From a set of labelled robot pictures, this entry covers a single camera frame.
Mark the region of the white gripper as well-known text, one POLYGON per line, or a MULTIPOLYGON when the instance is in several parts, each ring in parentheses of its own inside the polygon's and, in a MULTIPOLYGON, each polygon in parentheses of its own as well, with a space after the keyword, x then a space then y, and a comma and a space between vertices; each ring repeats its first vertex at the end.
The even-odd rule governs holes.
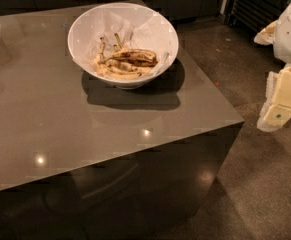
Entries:
MULTIPOLYGON (((291 63, 291 3, 278 20, 254 37, 260 45, 273 45, 274 56, 291 63)), ((266 102, 260 111, 257 128, 264 132, 281 129, 291 119, 291 64, 278 73, 270 72, 266 83, 266 102)))

